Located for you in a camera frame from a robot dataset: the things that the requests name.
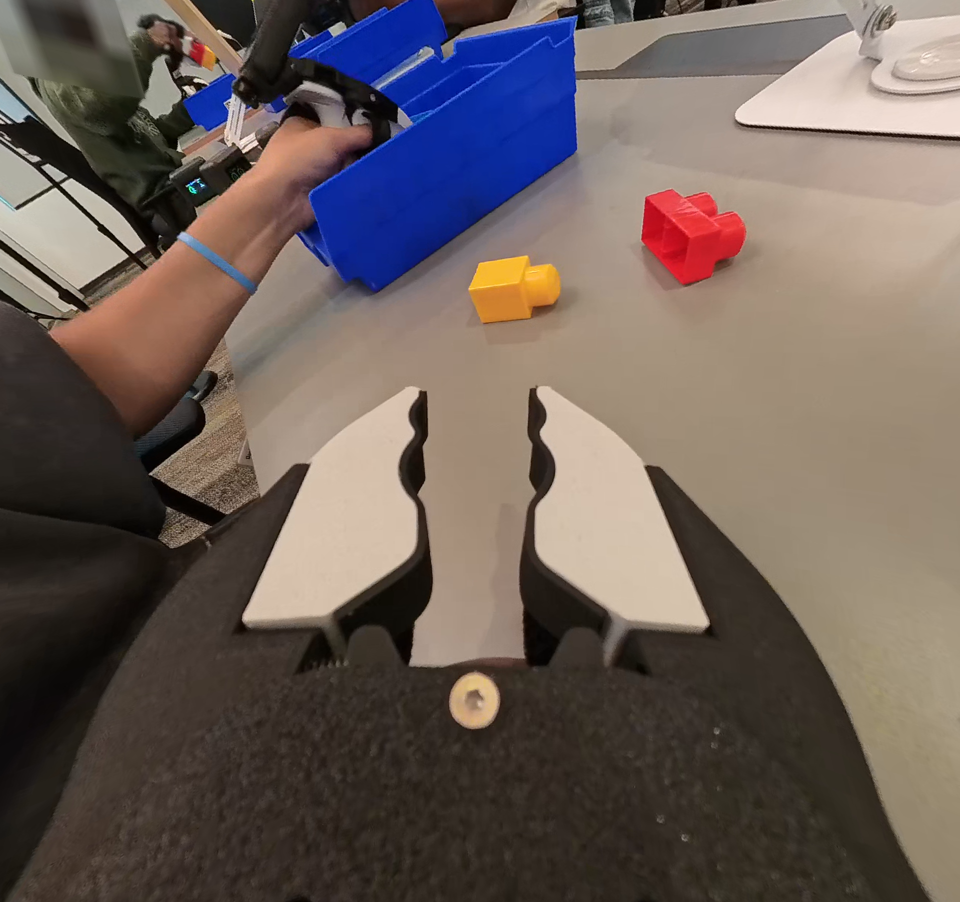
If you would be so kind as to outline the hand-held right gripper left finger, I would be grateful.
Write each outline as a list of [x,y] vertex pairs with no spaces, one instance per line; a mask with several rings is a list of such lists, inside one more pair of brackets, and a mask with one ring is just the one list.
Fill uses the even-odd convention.
[[251,631],[309,630],[346,656],[377,626],[409,660],[433,590],[426,509],[427,393],[409,386],[309,460],[242,614]]

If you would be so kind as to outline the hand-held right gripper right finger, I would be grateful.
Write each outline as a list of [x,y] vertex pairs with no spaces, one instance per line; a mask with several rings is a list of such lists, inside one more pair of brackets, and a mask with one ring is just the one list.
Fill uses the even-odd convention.
[[616,664],[639,632],[704,636],[711,621],[636,451],[555,389],[530,389],[533,498],[519,562],[523,647],[546,666],[575,629]]

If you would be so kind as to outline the blue plastic bin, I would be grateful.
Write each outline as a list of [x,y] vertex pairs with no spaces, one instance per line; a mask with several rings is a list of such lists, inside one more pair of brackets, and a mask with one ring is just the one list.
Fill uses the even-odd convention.
[[460,38],[433,0],[380,10],[301,57],[378,88],[412,121],[310,193],[298,234],[344,282],[391,284],[577,149],[576,21]]
[[210,132],[226,123],[234,98],[234,81],[235,76],[226,73],[183,101],[195,125]]

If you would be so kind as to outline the yellow one-stud block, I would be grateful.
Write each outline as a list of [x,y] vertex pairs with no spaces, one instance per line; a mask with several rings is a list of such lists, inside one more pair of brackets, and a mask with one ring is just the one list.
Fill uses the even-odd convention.
[[550,263],[533,264],[528,256],[480,263],[468,288],[484,325],[529,320],[561,295],[561,277]]

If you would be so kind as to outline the red two-stud block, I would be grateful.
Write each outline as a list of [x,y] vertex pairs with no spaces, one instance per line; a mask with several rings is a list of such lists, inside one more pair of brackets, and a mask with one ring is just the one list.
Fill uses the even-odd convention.
[[736,212],[719,212],[708,192],[682,196],[674,189],[646,196],[642,244],[681,285],[711,278],[716,265],[739,254],[747,237]]

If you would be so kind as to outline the person's left forearm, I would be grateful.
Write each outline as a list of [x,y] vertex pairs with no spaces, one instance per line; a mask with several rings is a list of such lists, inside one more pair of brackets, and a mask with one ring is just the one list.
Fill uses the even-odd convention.
[[182,241],[133,282],[53,332],[118,413],[144,435],[186,394],[255,283]]

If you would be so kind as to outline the grey desk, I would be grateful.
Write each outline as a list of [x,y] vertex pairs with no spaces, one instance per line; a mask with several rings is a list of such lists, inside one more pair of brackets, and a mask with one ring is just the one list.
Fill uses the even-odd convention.
[[[226,336],[239,404],[267,489],[427,392],[432,668],[522,655],[529,389],[605,423],[787,604],[928,893],[958,900],[958,144],[738,126],[770,80],[583,79],[575,155],[379,293],[291,242]],[[746,225],[705,281],[642,244],[666,189]],[[558,301],[482,324],[477,266],[520,256]]]

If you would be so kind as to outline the person's left hand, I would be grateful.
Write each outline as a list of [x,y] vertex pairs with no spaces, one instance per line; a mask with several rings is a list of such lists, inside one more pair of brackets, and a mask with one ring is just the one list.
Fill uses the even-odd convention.
[[266,149],[187,233],[259,283],[287,243],[315,219],[309,195],[371,148],[366,125],[323,127],[286,118]]

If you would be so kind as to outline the black office chair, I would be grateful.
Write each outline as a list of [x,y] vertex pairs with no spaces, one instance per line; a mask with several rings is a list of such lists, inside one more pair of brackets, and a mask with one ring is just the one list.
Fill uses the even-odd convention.
[[172,488],[154,471],[204,432],[207,417],[202,403],[217,381],[216,372],[202,371],[176,406],[134,442],[135,453],[165,507],[206,526],[219,524],[225,513]]

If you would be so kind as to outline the blue wristband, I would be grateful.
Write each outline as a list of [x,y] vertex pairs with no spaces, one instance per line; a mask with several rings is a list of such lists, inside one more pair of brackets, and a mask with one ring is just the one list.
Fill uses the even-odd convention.
[[245,273],[232,265],[229,261],[222,258],[210,247],[204,245],[195,236],[187,232],[181,232],[177,235],[176,241],[185,245],[191,251],[205,259],[208,263],[229,277],[234,283],[238,284],[246,291],[247,295],[255,295],[258,290],[258,284],[249,278]]

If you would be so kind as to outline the person's dark clothing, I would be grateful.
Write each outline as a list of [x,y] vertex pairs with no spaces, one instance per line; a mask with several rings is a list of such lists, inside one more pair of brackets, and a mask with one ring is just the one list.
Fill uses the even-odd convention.
[[295,640],[232,620],[298,470],[204,555],[117,410],[2,306],[2,887],[10,900],[277,900],[278,781],[256,730],[294,688]]

